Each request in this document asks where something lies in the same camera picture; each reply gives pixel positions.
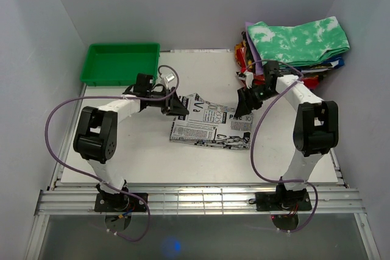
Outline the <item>newspaper print trousers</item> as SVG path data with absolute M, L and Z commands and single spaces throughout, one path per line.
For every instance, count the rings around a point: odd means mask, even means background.
M 180 97 L 187 115 L 173 120 L 170 141 L 230 150 L 250 148 L 253 114 L 235 117 L 235 109 L 215 104 L 197 93 Z

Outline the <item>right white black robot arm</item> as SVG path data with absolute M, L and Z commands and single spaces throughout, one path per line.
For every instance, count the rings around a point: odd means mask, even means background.
M 305 86 L 299 70 L 292 66 L 282 70 L 280 65 L 280 61 L 267 60 L 261 85 L 255 84 L 254 75 L 248 69 L 238 73 L 246 85 L 238 90 L 236 118 L 259 109 L 267 99 L 276 102 L 281 97 L 296 111 L 292 132 L 295 151 L 288 169 L 274 182 L 274 192 L 258 192 L 250 204 L 257 211 L 310 211 L 309 177 L 319 160 L 339 141 L 338 105 L 313 94 Z

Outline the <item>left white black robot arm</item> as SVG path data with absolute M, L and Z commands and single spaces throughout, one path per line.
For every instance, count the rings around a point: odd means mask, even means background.
M 117 148 L 118 125 L 131 115 L 147 107 L 161 109 L 167 116 L 184 116 L 189 111 L 182 105 L 176 87 L 169 87 L 177 75 L 160 75 L 160 82 L 147 74 L 138 74 L 136 82 L 128 86 L 123 97 L 99 107 L 84 107 L 80 113 L 73 141 L 74 151 L 92 167 L 102 181 L 96 186 L 105 203 L 116 211 L 129 205 L 126 180 L 114 170 L 109 161 Z

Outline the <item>yellow black folded trousers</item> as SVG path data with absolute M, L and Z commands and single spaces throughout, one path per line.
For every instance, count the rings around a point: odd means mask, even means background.
M 234 47 L 235 60 L 240 68 L 255 72 L 255 60 L 250 50 L 246 32 L 241 32 L 241 42 Z

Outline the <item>green tie-dye folded trousers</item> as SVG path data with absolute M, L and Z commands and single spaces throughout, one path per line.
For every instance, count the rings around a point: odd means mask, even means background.
M 247 31 L 262 60 L 291 66 L 320 64 L 350 49 L 347 35 L 334 16 L 298 26 L 269 26 L 260 21 Z

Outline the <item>blue folded trousers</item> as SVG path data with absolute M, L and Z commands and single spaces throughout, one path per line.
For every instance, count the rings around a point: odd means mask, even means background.
M 344 65 L 345 65 L 344 59 L 338 56 L 338 57 L 329 58 L 328 60 L 320 63 L 317 67 L 325 68 L 326 70 L 329 70 L 329 69 L 337 69 L 343 67 Z

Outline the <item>green plastic tray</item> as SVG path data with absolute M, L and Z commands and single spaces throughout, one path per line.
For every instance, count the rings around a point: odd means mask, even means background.
M 158 43 L 97 43 L 88 48 L 80 81 L 87 86 L 126 86 L 137 75 L 157 76 Z

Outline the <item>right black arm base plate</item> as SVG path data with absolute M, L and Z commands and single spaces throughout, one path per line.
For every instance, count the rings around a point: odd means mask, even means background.
M 275 192 L 256 192 L 257 211 L 311 211 L 312 204 L 308 193 L 297 199 L 282 199 Z

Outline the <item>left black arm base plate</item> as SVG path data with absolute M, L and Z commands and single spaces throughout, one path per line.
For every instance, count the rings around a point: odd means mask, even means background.
M 146 212 L 146 205 L 140 198 L 147 202 L 148 194 L 136 193 L 135 195 L 136 198 L 122 193 L 98 193 L 94 204 L 94 211 L 99 213 Z

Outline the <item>aluminium frame rail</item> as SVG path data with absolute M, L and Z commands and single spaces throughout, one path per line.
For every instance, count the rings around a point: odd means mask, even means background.
M 231 215 L 254 214 L 249 200 L 256 192 L 273 191 L 272 186 L 185 186 L 139 187 L 148 194 L 153 215 Z M 318 199 L 318 214 L 365 213 L 357 189 L 342 186 L 319 186 L 309 190 L 310 200 Z M 94 213 L 97 191 L 93 188 L 57 188 L 43 191 L 38 197 L 37 215 L 87 215 Z

